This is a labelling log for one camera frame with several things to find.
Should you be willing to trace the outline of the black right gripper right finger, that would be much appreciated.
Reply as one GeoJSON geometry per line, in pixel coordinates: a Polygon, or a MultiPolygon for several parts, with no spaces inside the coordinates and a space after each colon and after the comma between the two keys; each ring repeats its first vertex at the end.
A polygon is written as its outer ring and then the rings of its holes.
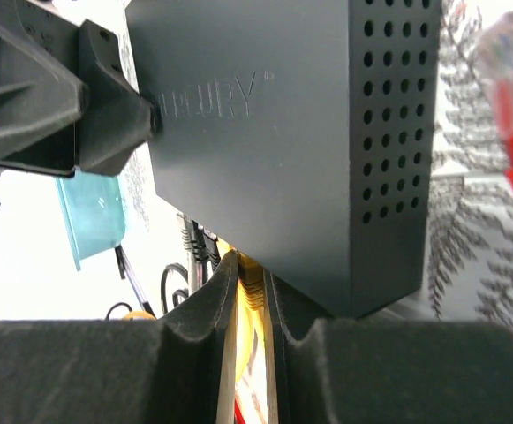
{"type": "Polygon", "coordinates": [[[513,423],[513,333],[335,318],[264,276],[272,423],[513,423]]]}

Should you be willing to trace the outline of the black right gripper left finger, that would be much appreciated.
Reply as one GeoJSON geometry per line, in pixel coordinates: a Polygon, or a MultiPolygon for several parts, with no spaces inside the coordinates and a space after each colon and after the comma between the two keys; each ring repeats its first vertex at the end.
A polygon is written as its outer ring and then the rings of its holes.
{"type": "Polygon", "coordinates": [[[0,423],[230,423],[238,258],[158,320],[0,322],[0,423]]]}

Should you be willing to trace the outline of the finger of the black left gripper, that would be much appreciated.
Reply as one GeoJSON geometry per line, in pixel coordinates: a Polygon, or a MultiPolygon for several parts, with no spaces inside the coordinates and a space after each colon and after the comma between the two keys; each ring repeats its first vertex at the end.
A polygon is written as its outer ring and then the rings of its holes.
{"type": "Polygon", "coordinates": [[[116,176],[159,127],[128,82],[117,35],[0,1],[0,170],[116,176]]]}

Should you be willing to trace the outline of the black network switch box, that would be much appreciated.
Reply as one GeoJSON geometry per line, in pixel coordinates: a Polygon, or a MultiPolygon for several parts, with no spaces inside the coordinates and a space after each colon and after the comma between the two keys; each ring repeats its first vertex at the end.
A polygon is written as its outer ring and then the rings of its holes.
{"type": "Polygon", "coordinates": [[[133,1],[157,194],[331,314],[422,283],[441,3],[133,1]]]}

